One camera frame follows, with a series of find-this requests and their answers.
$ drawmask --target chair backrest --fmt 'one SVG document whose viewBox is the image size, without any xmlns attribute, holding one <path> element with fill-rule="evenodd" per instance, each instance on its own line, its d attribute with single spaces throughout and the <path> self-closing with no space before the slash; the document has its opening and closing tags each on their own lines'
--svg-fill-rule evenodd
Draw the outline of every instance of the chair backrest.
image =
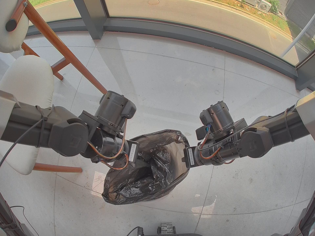
<svg viewBox="0 0 315 236">
<path fill-rule="evenodd" d="M 17 2 L 18 0 L 0 0 L 0 52 L 2 53 L 19 50 L 28 30 L 29 20 L 24 13 L 14 31 L 8 32 L 5 28 Z"/>
</svg>

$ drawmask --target wooden chair leg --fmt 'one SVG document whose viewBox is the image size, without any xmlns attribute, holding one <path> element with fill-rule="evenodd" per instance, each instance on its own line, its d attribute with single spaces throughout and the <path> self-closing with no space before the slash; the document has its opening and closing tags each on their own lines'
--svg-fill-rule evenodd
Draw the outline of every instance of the wooden chair leg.
<svg viewBox="0 0 315 236">
<path fill-rule="evenodd" d="M 35 56 L 39 57 L 39 55 L 38 55 L 37 53 L 35 53 L 35 52 L 33 51 L 33 49 L 30 48 L 30 47 L 29 47 L 26 43 L 24 43 L 24 42 L 22 43 L 22 49 L 24 50 L 24 55 L 35 55 Z M 55 72 L 54 75 L 55 75 L 58 79 L 60 79 L 60 80 L 63 79 L 63 76 L 62 76 L 60 73 L 58 73 L 58 72 Z"/>
<path fill-rule="evenodd" d="M 44 163 L 35 163 L 34 171 L 50 171 L 50 172 L 73 172 L 78 173 L 82 172 L 82 168 L 80 167 L 68 167 L 68 166 L 59 166 L 59 165 L 51 165 Z"/>
<path fill-rule="evenodd" d="M 54 33 L 45 20 L 35 10 L 29 1 L 24 13 L 28 19 L 34 24 L 34 26 L 48 39 L 50 43 L 68 60 L 84 77 L 86 77 L 98 90 L 103 94 L 107 93 L 107 90 L 102 84 L 89 72 L 88 69 L 79 61 L 79 59 L 69 50 L 69 48 L 61 41 L 61 39 Z"/>
</svg>

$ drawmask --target wooden armrest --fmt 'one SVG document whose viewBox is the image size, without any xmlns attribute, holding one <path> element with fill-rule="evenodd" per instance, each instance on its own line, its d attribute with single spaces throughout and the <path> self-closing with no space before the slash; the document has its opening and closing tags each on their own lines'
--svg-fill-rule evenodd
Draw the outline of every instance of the wooden armrest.
<svg viewBox="0 0 315 236">
<path fill-rule="evenodd" d="M 5 28 L 7 31 L 15 30 L 26 6 L 27 6 L 26 0 L 18 0 L 18 4 L 16 5 L 14 9 L 11 18 L 5 25 Z"/>
</svg>

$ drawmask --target white pole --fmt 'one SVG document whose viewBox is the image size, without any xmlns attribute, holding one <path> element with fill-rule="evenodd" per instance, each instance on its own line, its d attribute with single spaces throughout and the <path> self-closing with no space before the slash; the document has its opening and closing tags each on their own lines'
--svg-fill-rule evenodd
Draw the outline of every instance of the white pole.
<svg viewBox="0 0 315 236">
<path fill-rule="evenodd" d="M 313 23 L 314 20 L 315 20 L 315 14 L 311 18 L 311 20 L 307 23 L 307 25 L 304 27 L 304 29 L 300 32 L 300 34 L 297 35 L 297 37 L 288 46 L 288 48 L 286 48 L 286 50 L 281 54 L 281 56 L 280 56 L 281 58 L 283 58 L 285 56 L 285 54 L 287 54 L 289 52 L 289 50 L 291 50 L 291 48 L 301 39 L 301 37 L 305 34 L 305 32 L 308 30 L 308 28 L 311 26 L 311 24 Z"/>
</svg>

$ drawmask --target white chair cushion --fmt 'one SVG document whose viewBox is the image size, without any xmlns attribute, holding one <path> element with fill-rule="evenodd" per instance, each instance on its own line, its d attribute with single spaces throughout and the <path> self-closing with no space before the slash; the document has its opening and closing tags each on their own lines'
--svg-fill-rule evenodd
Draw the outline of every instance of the white chair cushion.
<svg viewBox="0 0 315 236">
<path fill-rule="evenodd" d="M 29 20 L 23 13 L 16 29 L 8 32 L 5 24 L 10 19 L 18 0 L 0 0 L 0 52 L 10 53 L 20 49 L 25 39 Z"/>
<path fill-rule="evenodd" d="M 0 90 L 13 94 L 20 102 L 48 108 L 53 97 L 53 72 L 47 61 L 40 57 L 19 57 L 4 74 Z M 0 141 L 2 157 L 11 145 Z M 28 175 L 34 168 L 38 150 L 36 147 L 17 144 L 6 162 L 17 172 Z"/>
</svg>

